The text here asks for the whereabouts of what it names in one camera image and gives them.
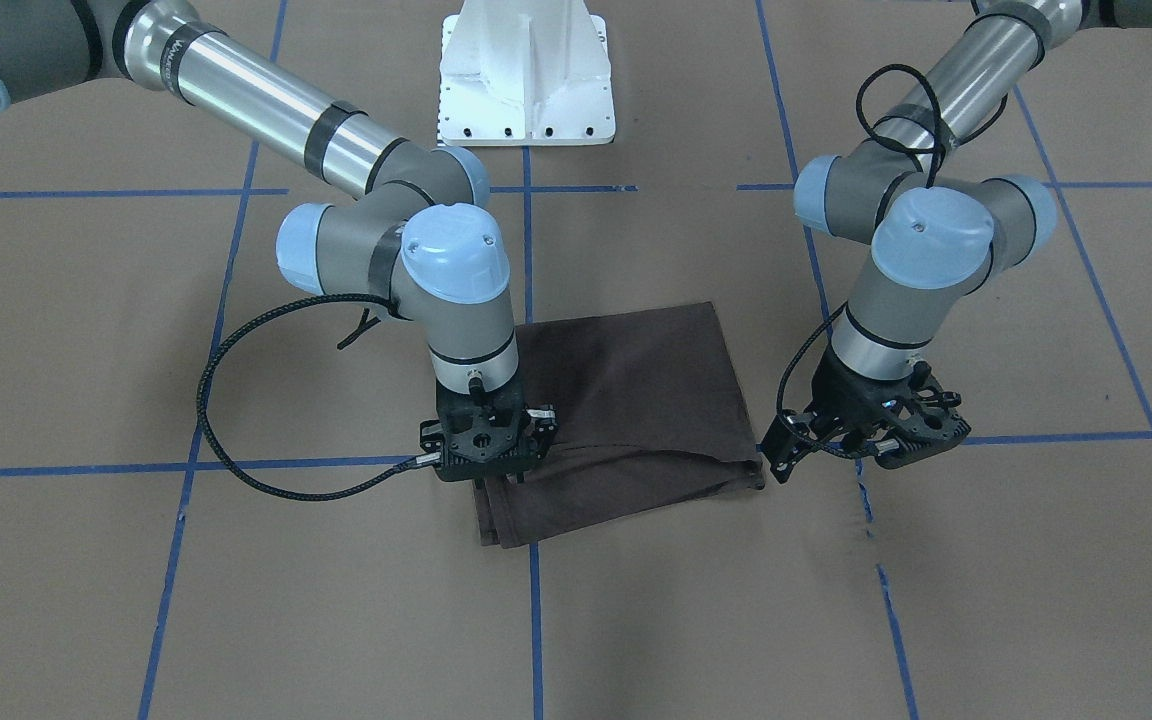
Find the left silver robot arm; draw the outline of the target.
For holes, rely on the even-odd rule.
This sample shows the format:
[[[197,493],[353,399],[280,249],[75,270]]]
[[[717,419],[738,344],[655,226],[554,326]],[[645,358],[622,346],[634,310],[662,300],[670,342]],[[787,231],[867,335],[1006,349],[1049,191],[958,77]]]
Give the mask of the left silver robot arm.
[[[995,123],[1011,88],[1076,32],[1152,29],[1152,1],[977,1],[973,13],[929,71],[884,67],[916,86],[878,120],[856,101],[867,135],[861,145],[799,170],[799,222],[864,243],[869,256],[820,327],[829,342],[812,401],[794,411],[776,397],[761,441],[776,482],[817,452],[896,469],[970,434],[961,397],[937,381],[925,350],[956,301],[1046,245],[1058,209],[1037,179],[964,182],[946,177],[943,164]]]

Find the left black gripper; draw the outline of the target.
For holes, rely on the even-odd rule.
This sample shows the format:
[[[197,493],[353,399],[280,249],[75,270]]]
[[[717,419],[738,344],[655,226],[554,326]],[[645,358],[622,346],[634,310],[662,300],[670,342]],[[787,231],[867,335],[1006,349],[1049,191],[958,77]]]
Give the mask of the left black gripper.
[[[782,486],[814,452],[873,457],[882,469],[896,469],[952,450],[969,435],[957,411],[963,400],[943,389],[927,361],[916,361],[911,374],[897,381],[874,381],[827,350],[814,370],[812,392],[804,414],[776,411],[759,444]]]

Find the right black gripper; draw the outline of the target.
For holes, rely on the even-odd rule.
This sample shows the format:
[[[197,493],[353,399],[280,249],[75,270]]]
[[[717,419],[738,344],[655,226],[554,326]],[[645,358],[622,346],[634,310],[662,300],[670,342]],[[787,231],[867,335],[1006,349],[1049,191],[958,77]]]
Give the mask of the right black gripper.
[[[526,406],[517,376],[494,391],[480,379],[467,395],[435,384],[435,419],[420,424],[420,448],[444,482],[513,477],[535,470],[558,434],[553,406]]]

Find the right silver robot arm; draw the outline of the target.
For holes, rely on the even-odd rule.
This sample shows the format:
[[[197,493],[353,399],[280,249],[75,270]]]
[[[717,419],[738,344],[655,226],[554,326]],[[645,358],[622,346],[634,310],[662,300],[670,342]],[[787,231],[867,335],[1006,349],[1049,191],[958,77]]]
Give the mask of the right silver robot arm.
[[[435,416],[420,425],[420,454],[399,469],[517,480],[540,464],[556,411],[524,397],[511,264],[472,152],[399,136],[188,1],[0,1],[0,111],[106,78],[170,94],[340,195],[293,209],[276,232],[278,268],[303,300],[234,331],[200,376],[200,435],[230,473],[257,486],[209,418],[221,361],[262,324],[328,304],[361,305],[358,333],[380,323],[422,329]]]

